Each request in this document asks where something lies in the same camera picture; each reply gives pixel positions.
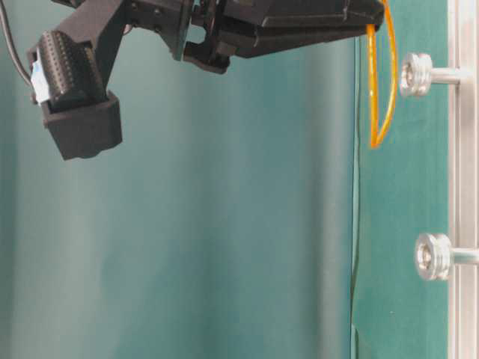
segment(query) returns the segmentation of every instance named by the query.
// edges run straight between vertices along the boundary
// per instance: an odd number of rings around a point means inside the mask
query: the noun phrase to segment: silver screw
[[[434,68],[428,54],[410,52],[403,60],[400,92],[404,97],[425,96],[431,84],[458,85],[463,77],[463,72],[458,69]]]
[[[457,265],[479,266],[479,250],[453,248],[445,234],[421,234],[416,241],[415,264],[425,280],[447,280]]]

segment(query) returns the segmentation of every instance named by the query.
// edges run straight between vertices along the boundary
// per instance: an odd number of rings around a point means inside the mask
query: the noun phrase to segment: black cable
[[[8,52],[10,53],[10,57],[12,58],[13,64],[15,65],[16,71],[22,76],[23,81],[28,86],[31,86],[30,75],[26,72],[25,68],[22,65],[18,57],[18,53],[15,49],[15,44],[13,43],[12,32],[10,30],[10,24],[8,23],[8,16],[7,10],[5,9],[5,5],[3,0],[0,0],[0,21],[1,21],[1,29],[3,30],[3,34],[5,35],[5,40],[7,41]]]

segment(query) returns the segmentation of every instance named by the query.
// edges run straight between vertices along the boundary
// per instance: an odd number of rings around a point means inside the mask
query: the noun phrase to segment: black 3d-printed part
[[[43,125],[50,131],[64,160],[95,157],[122,142],[120,103],[108,92],[108,100],[96,105],[53,113],[42,104]]]
[[[54,112],[106,101],[106,91],[89,44],[75,43],[61,31],[42,35],[38,49],[50,86]]]
[[[79,7],[86,0],[52,0]],[[175,60],[181,60],[194,0],[125,0],[126,22],[156,32],[168,45]]]
[[[201,0],[192,24],[206,30],[203,43],[187,42],[183,59],[224,73],[231,56],[253,58],[361,36],[384,17],[379,0]]]

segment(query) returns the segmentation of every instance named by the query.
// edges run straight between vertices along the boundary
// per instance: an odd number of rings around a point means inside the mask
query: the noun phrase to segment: metal bolt
[[[415,264],[425,280],[447,280],[457,265],[479,266],[479,250],[453,248],[445,234],[421,234],[416,241]]]
[[[410,52],[403,60],[400,92],[403,96],[425,96],[431,84],[458,85],[463,77],[458,69],[434,68],[428,54]]]

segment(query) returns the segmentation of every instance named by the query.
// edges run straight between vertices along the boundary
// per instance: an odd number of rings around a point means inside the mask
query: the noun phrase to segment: robotic arm
[[[231,57],[253,58],[356,37],[380,27],[379,0],[53,0],[75,8],[28,52],[44,125],[65,160],[121,141],[120,106],[106,90],[125,28],[155,31],[175,60],[225,73]],[[186,42],[189,24],[202,43]]]

